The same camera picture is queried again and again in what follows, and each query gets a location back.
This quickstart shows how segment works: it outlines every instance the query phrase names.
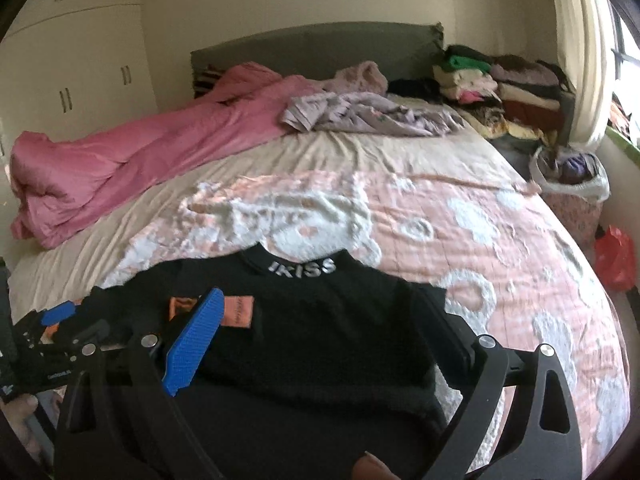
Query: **pillow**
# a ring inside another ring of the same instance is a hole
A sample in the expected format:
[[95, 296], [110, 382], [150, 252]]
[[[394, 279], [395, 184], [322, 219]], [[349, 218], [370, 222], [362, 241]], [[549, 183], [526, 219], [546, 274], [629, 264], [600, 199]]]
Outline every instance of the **pillow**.
[[224, 75], [224, 70], [218, 70], [209, 65], [204, 70], [193, 69], [193, 97], [202, 97], [213, 90], [213, 87]]

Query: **white curtain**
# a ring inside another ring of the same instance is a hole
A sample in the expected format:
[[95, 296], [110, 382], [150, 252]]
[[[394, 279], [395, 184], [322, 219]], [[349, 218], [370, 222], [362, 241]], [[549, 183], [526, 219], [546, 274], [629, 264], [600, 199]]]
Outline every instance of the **white curtain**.
[[608, 0], [555, 0], [558, 61], [575, 87], [570, 142], [589, 150], [607, 126], [615, 82], [613, 23]]

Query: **white wardrobe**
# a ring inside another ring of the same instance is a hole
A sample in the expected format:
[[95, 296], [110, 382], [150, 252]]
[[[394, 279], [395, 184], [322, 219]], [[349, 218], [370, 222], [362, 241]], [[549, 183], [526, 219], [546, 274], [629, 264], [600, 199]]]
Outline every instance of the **white wardrobe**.
[[156, 113], [140, 0], [29, 0], [0, 43], [0, 138], [72, 140]]

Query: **gray headboard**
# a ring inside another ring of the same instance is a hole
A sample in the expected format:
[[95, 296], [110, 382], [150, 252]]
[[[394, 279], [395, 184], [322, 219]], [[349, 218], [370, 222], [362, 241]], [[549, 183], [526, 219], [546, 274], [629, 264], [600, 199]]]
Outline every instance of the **gray headboard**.
[[255, 61], [284, 76], [329, 79], [370, 59], [389, 81], [431, 75], [443, 55], [443, 28], [387, 22], [338, 22], [282, 28], [191, 53], [194, 73]]

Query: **human hand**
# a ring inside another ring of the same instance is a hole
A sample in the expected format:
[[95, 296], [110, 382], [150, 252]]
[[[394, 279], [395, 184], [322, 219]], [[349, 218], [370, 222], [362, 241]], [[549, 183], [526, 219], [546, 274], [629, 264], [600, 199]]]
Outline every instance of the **human hand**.
[[359, 459], [351, 471], [351, 480], [400, 480], [379, 458], [369, 452]]
[[40, 444], [26, 424], [27, 418], [33, 415], [37, 407], [38, 399], [32, 395], [22, 395], [7, 404], [0, 400], [0, 410], [4, 413], [9, 426], [14, 430], [24, 449], [34, 460], [39, 461]]

